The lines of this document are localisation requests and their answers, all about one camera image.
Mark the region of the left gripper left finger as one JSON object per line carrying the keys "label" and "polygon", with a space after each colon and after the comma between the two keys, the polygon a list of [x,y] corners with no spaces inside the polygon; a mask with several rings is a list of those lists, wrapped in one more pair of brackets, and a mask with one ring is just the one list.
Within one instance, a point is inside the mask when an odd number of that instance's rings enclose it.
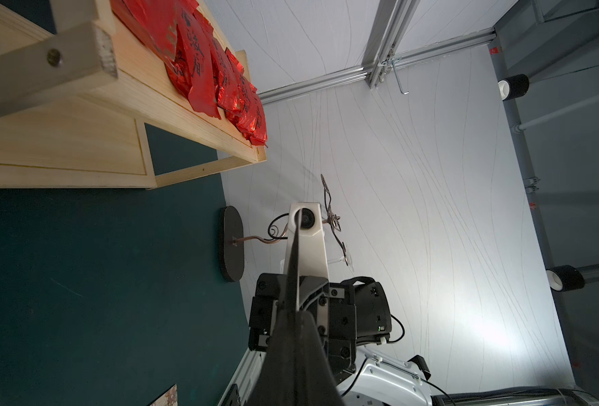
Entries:
{"label": "left gripper left finger", "polygon": [[281,312],[257,384],[246,405],[297,404],[298,321],[295,311]]}

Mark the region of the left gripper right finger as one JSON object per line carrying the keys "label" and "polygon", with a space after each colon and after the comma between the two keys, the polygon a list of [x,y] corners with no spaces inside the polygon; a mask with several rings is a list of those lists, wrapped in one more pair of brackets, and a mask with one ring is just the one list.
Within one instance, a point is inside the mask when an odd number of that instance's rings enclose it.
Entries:
{"label": "left gripper right finger", "polygon": [[296,314],[296,404],[343,405],[311,314]]}

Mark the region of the red tea bag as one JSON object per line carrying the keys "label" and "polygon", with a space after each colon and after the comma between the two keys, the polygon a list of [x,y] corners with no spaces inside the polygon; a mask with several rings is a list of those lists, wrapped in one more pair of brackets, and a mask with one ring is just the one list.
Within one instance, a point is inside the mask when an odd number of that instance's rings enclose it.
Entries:
{"label": "red tea bag", "polygon": [[210,41],[217,105],[226,113],[238,113],[239,88],[233,66],[219,41],[214,37]]}
{"label": "red tea bag", "polygon": [[182,12],[193,13],[198,1],[112,0],[113,13],[147,48],[165,63],[174,62],[178,22]]}
{"label": "red tea bag", "polygon": [[243,134],[252,145],[267,145],[265,112],[259,96],[253,91],[248,94],[248,103],[244,107],[241,121]]}
{"label": "red tea bag", "polygon": [[238,90],[235,107],[226,113],[226,117],[245,138],[249,139],[254,132],[256,123],[254,115],[250,113],[250,82],[245,79],[245,69],[237,57],[228,48],[225,49],[225,53],[233,68]]}
{"label": "red tea bag", "polygon": [[215,100],[213,62],[206,32],[194,12],[179,8],[176,14],[175,59],[168,68],[169,79],[192,109],[211,118],[220,118]]}

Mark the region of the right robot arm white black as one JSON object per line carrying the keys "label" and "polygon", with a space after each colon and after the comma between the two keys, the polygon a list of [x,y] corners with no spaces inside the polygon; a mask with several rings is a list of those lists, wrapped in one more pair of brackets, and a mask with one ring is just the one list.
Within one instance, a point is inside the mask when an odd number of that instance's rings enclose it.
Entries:
{"label": "right robot arm white black", "polygon": [[397,319],[371,277],[301,277],[299,308],[283,303],[282,274],[264,273],[250,308],[249,348],[265,355],[248,405],[599,405],[580,389],[511,387],[448,394],[425,359],[380,355]]}

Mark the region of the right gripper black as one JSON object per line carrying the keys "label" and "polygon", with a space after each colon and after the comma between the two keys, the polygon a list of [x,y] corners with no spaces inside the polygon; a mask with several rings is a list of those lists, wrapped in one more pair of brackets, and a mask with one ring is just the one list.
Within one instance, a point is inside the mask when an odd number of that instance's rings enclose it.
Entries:
{"label": "right gripper black", "polygon": [[[301,309],[314,318],[334,379],[355,373],[357,348],[390,341],[392,317],[382,284],[372,277],[329,283],[324,277],[302,277]],[[284,274],[263,273],[257,280],[249,319],[250,350],[267,352],[286,288]]]}

